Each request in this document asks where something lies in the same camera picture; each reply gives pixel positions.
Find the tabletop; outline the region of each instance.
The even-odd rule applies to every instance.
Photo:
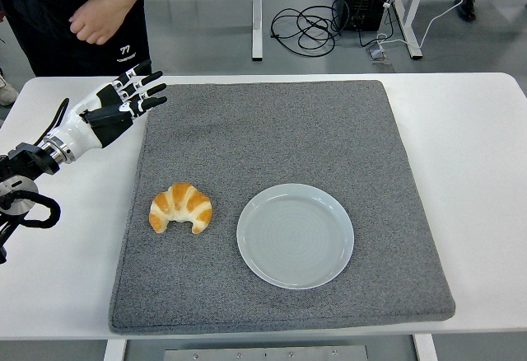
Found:
[[[75,104],[110,79],[29,81],[0,129],[0,153],[33,143],[65,97]],[[280,337],[526,330],[527,99],[514,78],[438,73],[162,80],[170,85],[357,79],[385,86],[456,313],[447,321],[288,331]],[[6,243],[0,339],[118,337],[108,328],[108,307],[145,123],[143,116],[107,148],[90,150],[36,181],[40,193],[56,199],[63,212],[55,227],[19,227]],[[46,217],[39,208],[29,216]],[[257,339],[264,334],[216,335]]]

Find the gray felt pad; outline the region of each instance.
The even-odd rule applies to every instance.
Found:
[[[377,81],[178,85],[148,117],[110,304],[121,334],[282,331],[439,321],[455,304]],[[155,233],[153,198],[178,181],[212,200],[210,226]],[[290,290],[257,277],[236,224],[260,191],[301,183],[348,212],[344,271]]]

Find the light blue plate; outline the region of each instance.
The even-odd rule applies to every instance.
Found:
[[[343,271],[354,234],[333,196],[309,185],[282,184],[245,206],[237,240],[245,263],[261,279],[281,288],[308,289]]]

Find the black pants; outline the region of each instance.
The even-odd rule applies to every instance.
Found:
[[[69,17],[88,0],[0,1],[37,77],[118,76],[150,58],[144,0],[104,45],[80,41],[69,30]]]

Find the plate rim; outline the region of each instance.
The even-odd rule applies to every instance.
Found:
[[[341,260],[342,261],[345,261],[345,263],[343,263],[343,266],[340,267],[335,274],[332,275],[332,277],[329,277],[328,279],[326,280],[322,280],[320,283],[317,283],[315,285],[306,285],[306,286],[302,286],[302,287],[298,287],[298,286],[295,286],[295,287],[292,287],[292,286],[287,286],[287,285],[283,285],[281,284],[281,282],[277,281],[276,279],[273,279],[272,277],[266,275],[264,272],[262,272],[260,269],[254,269],[254,267],[256,268],[256,264],[251,264],[249,262],[250,258],[245,254],[245,251],[243,250],[243,247],[241,246],[241,232],[244,230],[242,227],[241,227],[241,221],[243,219],[243,217],[249,213],[249,211],[252,211],[252,206],[254,205],[254,201],[256,199],[259,199],[261,197],[263,197],[265,194],[268,194],[268,193],[272,193],[274,190],[279,190],[281,188],[284,188],[284,187],[296,187],[296,188],[307,188],[307,189],[310,189],[311,191],[314,191],[314,192],[318,192],[318,193],[321,193],[323,195],[325,195],[326,197],[328,197],[332,203],[334,203],[334,206],[336,206],[338,209],[341,209],[342,212],[344,212],[346,218],[347,218],[347,222],[349,222],[349,230],[351,232],[351,241],[350,241],[350,244],[349,244],[349,247],[348,247],[348,250],[347,250],[347,253],[348,255],[345,257],[345,258],[342,258]],[[260,277],[263,281],[269,283],[269,284],[272,284],[276,287],[279,287],[279,288],[284,288],[284,289],[294,289],[294,290],[303,290],[303,289],[311,289],[311,288],[317,288],[317,287],[320,287],[324,284],[327,284],[329,283],[330,281],[332,281],[333,279],[335,279],[336,277],[338,277],[342,272],[343,270],[346,268],[346,266],[349,264],[349,261],[350,259],[352,258],[352,253],[353,253],[353,249],[354,249],[354,246],[355,246],[355,230],[353,228],[353,223],[352,223],[352,220],[351,218],[349,217],[349,214],[347,213],[346,209],[340,204],[340,202],[338,202],[338,200],[336,200],[331,194],[329,194],[328,192],[325,192],[324,190],[321,190],[320,188],[317,188],[313,185],[307,185],[307,184],[301,184],[301,183],[284,183],[284,184],[278,184],[278,185],[273,185],[273,186],[270,186],[264,190],[261,190],[260,192],[258,192],[258,194],[256,194],[255,196],[253,196],[251,198],[251,200],[244,206],[239,218],[238,218],[238,223],[236,225],[236,242],[237,242],[237,245],[238,245],[238,251],[240,252],[240,255],[243,259],[243,261],[245,262],[245,264],[250,268],[250,270],[256,274],[258,277]]]

